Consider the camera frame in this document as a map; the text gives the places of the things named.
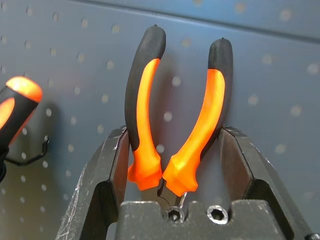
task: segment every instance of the black grip tip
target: black grip tip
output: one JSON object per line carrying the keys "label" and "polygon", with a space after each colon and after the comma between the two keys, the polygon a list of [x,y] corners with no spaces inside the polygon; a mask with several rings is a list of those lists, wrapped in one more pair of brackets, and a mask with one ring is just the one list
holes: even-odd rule
{"label": "black grip tip", "polygon": [[201,158],[207,153],[211,145],[217,139],[228,113],[234,77],[234,57],[232,45],[229,40],[221,38],[211,44],[208,58],[208,69],[217,69],[222,73],[225,89],[223,106],[218,123],[210,140],[207,142],[201,152]]}

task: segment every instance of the screwdriver handle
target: screwdriver handle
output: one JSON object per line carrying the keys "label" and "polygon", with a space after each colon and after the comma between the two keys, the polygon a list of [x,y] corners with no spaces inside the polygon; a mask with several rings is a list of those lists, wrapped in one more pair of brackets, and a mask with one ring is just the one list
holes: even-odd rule
{"label": "screwdriver handle", "polygon": [[171,157],[162,175],[166,187],[179,197],[185,192],[194,192],[198,187],[196,171],[226,118],[232,81],[232,46],[222,38],[210,46],[204,99],[196,124],[184,145]]}
{"label": "screwdriver handle", "polygon": [[165,48],[165,31],[156,25],[149,27],[135,53],[125,90],[125,124],[134,158],[128,180],[135,182],[141,191],[158,186],[162,177],[161,159],[151,135],[149,99]]}
{"label": "screwdriver handle", "polygon": [[41,88],[32,80],[15,76],[0,90],[0,151],[6,151],[27,124],[42,99]]}

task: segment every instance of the orange grip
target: orange grip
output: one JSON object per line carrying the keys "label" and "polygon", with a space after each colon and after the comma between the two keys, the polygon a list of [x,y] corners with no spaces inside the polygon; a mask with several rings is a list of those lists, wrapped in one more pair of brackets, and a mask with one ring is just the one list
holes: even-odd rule
{"label": "orange grip", "polygon": [[13,97],[0,103],[0,130],[6,124],[15,108],[15,99]]}
{"label": "orange grip", "polygon": [[159,62],[160,59],[156,58],[145,66],[136,100],[139,145],[133,151],[134,161],[128,169],[128,179],[135,182],[140,191],[158,186],[162,177],[161,159],[155,149],[149,124],[149,98]]}
{"label": "orange grip", "polygon": [[196,171],[201,152],[217,126],[224,95],[223,74],[217,69],[208,69],[204,100],[196,124],[182,148],[171,157],[162,176],[167,188],[179,197],[185,192],[194,192],[198,187]]}
{"label": "orange grip", "polygon": [[41,87],[24,76],[12,77],[5,85],[36,103],[39,103],[42,99]]}

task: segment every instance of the pegboard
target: pegboard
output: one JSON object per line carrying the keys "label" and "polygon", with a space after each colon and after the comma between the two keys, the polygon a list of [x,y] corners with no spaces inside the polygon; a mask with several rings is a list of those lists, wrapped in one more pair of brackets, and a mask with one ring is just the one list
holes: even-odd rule
{"label": "pegboard", "polygon": [[[0,183],[0,239],[53,240],[85,163],[123,125],[126,83],[145,30],[166,31],[151,92],[153,140],[163,167],[190,134],[205,92],[210,44],[231,41],[234,84],[227,123],[273,164],[314,232],[320,232],[318,1],[3,0],[0,84],[24,75],[43,101],[11,146]],[[189,200],[227,205],[213,146]],[[127,200],[139,192],[127,185]]]}

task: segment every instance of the pegboard hook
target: pegboard hook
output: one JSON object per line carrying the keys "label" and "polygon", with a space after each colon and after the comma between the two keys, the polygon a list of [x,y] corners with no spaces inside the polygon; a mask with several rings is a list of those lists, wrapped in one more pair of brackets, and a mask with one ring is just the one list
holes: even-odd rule
{"label": "pegboard hook", "polygon": [[44,140],[43,140],[43,142],[42,142],[42,152],[41,152],[39,155],[34,156],[34,157],[32,157],[31,159],[29,159],[29,160],[27,160],[27,161],[23,161],[23,162],[21,162],[21,161],[16,161],[16,160],[10,159],[10,158],[8,158],[8,157],[5,157],[4,160],[7,161],[8,163],[14,164],[14,165],[19,166],[19,167],[20,167],[20,166],[30,165],[30,164],[34,163],[35,161],[43,158],[43,157],[47,154],[47,152],[48,152],[48,143],[49,143],[49,142],[50,142],[49,137],[48,137],[48,136],[45,136],[45,137],[44,137]]}

